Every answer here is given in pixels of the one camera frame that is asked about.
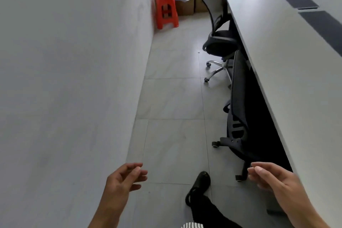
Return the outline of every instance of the foot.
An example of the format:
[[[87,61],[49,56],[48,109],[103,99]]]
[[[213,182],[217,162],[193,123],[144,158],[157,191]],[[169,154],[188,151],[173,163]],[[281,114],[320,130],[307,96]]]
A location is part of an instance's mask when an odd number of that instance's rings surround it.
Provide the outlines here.
[[[210,176],[206,171],[202,171],[196,178],[196,181],[189,193],[185,197],[185,203],[187,206],[190,206],[190,194],[194,191],[198,194],[204,194],[208,190],[210,186]]]

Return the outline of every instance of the white desk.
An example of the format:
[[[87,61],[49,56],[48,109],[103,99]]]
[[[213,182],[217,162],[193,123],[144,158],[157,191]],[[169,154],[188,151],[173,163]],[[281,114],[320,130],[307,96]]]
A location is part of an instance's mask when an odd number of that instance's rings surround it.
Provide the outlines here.
[[[341,0],[313,1],[342,22]],[[342,57],[286,0],[228,3],[291,166],[318,213],[338,228]]]

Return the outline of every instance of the hand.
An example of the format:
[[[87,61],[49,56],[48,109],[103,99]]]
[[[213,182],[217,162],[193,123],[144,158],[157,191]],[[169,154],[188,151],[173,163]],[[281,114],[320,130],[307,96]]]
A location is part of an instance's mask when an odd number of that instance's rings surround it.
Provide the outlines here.
[[[296,174],[267,162],[253,162],[248,178],[258,187],[274,192],[295,228],[328,228],[318,215]]]
[[[141,188],[134,183],[147,180],[147,170],[141,170],[142,166],[142,163],[126,163],[108,176],[99,207],[88,228],[118,226],[129,192]]]

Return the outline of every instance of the office chair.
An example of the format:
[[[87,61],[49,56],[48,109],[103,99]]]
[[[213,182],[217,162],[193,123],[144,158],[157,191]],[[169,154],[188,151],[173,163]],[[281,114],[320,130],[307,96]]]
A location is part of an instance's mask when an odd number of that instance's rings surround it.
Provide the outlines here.
[[[224,107],[227,137],[212,146],[227,146],[245,162],[242,174],[235,176],[238,182],[247,179],[247,168],[254,161],[274,162],[292,171],[257,79],[241,52],[236,53],[233,67],[231,99]]]
[[[210,60],[207,62],[207,67],[210,68],[211,64],[216,64],[221,68],[213,71],[209,77],[204,79],[204,82],[208,82],[210,78],[216,73],[226,70],[232,82],[232,78],[228,71],[229,59],[232,59],[235,52],[240,48],[239,37],[236,36],[236,32],[231,30],[218,29],[227,21],[232,19],[232,15],[228,13],[228,2],[227,0],[202,0],[206,5],[211,20],[212,31],[208,36],[208,40],[203,44],[203,50],[207,53],[215,56],[220,56],[223,63]]]

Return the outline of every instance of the black pants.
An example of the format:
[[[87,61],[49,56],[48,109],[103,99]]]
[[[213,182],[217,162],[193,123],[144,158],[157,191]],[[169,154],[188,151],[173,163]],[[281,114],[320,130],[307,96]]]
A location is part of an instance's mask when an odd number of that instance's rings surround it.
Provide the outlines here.
[[[204,228],[242,228],[224,217],[207,196],[194,191],[190,196],[190,204],[194,222],[203,224]]]

